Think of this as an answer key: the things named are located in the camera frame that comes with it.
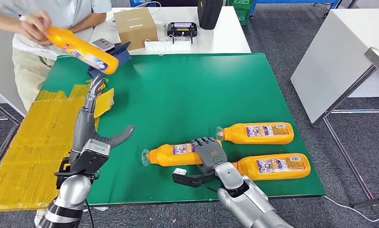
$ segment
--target blue object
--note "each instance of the blue object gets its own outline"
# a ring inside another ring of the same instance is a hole
[[[334,9],[340,0],[253,0],[251,7],[251,17],[254,17],[255,6],[257,3],[330,3],[330,9]]]
[[[136,6],[141,5],[145,2],[146,2],[146,0],[129,0],[130,7],[136,7]],[[155,7],[155,6],[156,6],[155,3],[150,3],[147,5],[147,7]]]
[[[130,59],[132,59],[129,52],[127,51],[127,47],[129,45],[130,45],[130,42],[127,42],[125,44],[118,43],[118,44],[115,44],[115,47],[113,49],[107,51],[107,53],[109,53],[112,56],[115,56],[119,60],[118,66],[121,66],[121,65],[125,64],[127,61],[129,61]],[[104,76],[104,73],[95,69],[92,66],[88,67],[87,73],[92,78],[94,78],[95,76],[97,76],[99,74]]]

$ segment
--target brown box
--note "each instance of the brown box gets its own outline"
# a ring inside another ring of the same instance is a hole
[[[128,50],[145,47],[145,39],[158,41],[155,23],[146,7],[114,13],[121,43],[131,42]]]

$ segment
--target robotic arm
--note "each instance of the robotic arm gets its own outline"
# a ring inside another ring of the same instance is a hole
[[[247,176],[227,162],[223,148],[213,138],[192,140],[202,161],[198,165],[203,175],[186,175],[181,169],[173,173],[176,183],[198,187],[217,178],[221,187],[217,196],[225,208],[231,211],[244,228],[293,228],[276,214],[266,194]]]
[[[93,113],[102,85],[101,76],[90,83],[85,106],[79,109],[76,117],[72,150],[55,173],[59,195],[49,204],[41,221],[35,224],[37,228],[78,227],[84,201],[94,180],[99,178],[99,169],[108,160],[110,150],[126,141],[133,132],[133,125],[110,138],[96,132]]]

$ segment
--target white shirt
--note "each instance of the white shirt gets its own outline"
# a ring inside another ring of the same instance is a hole
[[[0,13],[13,18],[22,17],[44,10],[49,14],[52,25],[58,28],[70,28],[94,13],[111,11],[110,0],[0,0]],[[77,36],[88,41],[92,28],[76,33]],[[56,46],[41,46],[20,34],[15,34],[13,47],[35,55],[56,60],[57,56],[66,54]]]

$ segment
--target green tabletop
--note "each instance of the green tabletop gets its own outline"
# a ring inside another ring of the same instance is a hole
[[[63,90],[84,84],[87,65],[72,57],[59,58],[42,90]],[[294,140],[287,145],[237,145],[223,142],[229,161],[274,153],[299,152],[311,164],[301,179],[255,183],[269,197],[321,196],[325,194],[293,117],[263,53],[142,55],[107,76],[107,89],[115,88],[115,104],[100,117],[98,132],[111,136],[128,124],[132,137],[114,148],[101,168],[88,197],[90,204],[156,203],[215,200],[203,187],[175,184],[176,167],[142,166],[141,151],[168,144],[187,143],[200,136],[215,136],[217,126],[236,123],[289,122]],[[200,174],[196,166],[181,166]],[[210,186],[218,188],[217,181]]]

